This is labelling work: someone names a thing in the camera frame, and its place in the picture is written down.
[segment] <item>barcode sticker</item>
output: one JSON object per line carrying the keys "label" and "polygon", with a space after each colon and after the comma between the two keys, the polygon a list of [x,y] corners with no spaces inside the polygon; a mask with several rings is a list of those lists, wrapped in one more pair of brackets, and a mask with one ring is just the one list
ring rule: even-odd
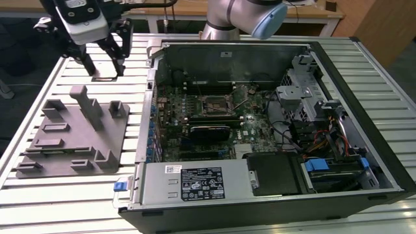
{"label": "barcode sticker", "polygon": [[165,166],[164,172],[165,173],[180,173],[182,169],[181,165],[170,165]]}

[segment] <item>motherboard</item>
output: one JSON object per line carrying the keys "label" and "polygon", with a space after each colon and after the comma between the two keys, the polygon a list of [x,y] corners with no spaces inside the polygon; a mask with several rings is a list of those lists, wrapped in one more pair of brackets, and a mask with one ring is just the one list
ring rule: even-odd
{"label": "motherboard", "polygon": [[241,158],[277,151],[264,113],[272,91],[254,83],[210,87],[160,86],[157,91],[161,161]]}

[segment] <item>red wire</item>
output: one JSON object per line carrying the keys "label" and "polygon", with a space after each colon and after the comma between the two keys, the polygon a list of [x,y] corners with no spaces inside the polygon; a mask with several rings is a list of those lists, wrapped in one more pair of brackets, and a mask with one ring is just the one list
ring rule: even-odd
{"label": "red wire", "polygon": [[320,130],[316,132],[314,137],[313,137],[313,144],[316,144],[316,138],[317,138],[317,134],[326,132],[328,130]]}
{"label": "red wire", "polygon": [[338,136],[344,139],[345,155],[349,156],[349,153],[348,153],[348,140],[346,140],[346,138],[342,135],[338,135]]}

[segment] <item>wooden desk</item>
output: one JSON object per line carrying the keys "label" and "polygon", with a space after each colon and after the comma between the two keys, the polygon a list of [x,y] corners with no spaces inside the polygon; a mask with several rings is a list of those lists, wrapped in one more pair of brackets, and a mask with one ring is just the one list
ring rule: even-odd
{"label": "wooden desk", "polygon": [[[318,0],[317,4],[322,5],[325,0]],[[162,3],[162,0],[146,0],[146,2]],[[174,13],[177,20],[206,20],[206,0],[178,0],[174,5]],[[314,6],[297,7],[288,10],[285,23],[317,23],[324,24],[321,36],[330,36],[338,24],[338,20],[344,18],[341,11],[330,12],[321,10]],[[0,17],[18,18],[40,18],[45,16],[45,11],[38,0],[0,0]],[[168,9],[168,19],[172,18],[172,10]],[[146,20],[150,33],[158,33],[157,20],[164,19],[162,8],[134,9],[129,12],[130,19]]]}
{"label": "wooden desk", "polygon": [[[162,0],[146,0],[148,3],[161,3]],[[325,0],[318,0],[317,5],[322,6]],[[177,20],[206,20],[206,0],[178,0],[174,4],[174,14]],[[133,15],[138,14],[137,10],[132,10]],[[157,20],[164,19],[162,8],[145,9],[146,19],[149,21],[150,33],[157,33]],[[172,10],[168,9],[168,19],[172,19]],[[338,24],[338,20],[344,18],[344,13],[321,10],[316,6],[301,6],[290,8],[286,13],[285,23],[317,23],[324,24],[320,36],[330,36]]]}

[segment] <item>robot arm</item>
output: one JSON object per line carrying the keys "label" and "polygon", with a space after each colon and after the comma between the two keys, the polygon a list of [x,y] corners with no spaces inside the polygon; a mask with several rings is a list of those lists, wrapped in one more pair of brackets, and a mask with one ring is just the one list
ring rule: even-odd
{"label": "robot arm", "polygon": [[202,39],[238,39],[238,29],[258,39],[268,39],[285,16],[282,0],[209,0]]}
{"label": "robot arm", "polygon": [[[177,0],[168,3],[121,4],[121,0],[40,0],[50,15],[42,17],[34,29],[49,40],[64,58],[72,57],[84,65],[92,76],[94,64],[86,54],[86,43],[96,43],[110,57],[117,76],[124,74],[124,60],[130,55],[132,21],[121,19],[121,14],[144,7],[169,7]],[[121,40],[121,47],[116,43],[112,33]]]}

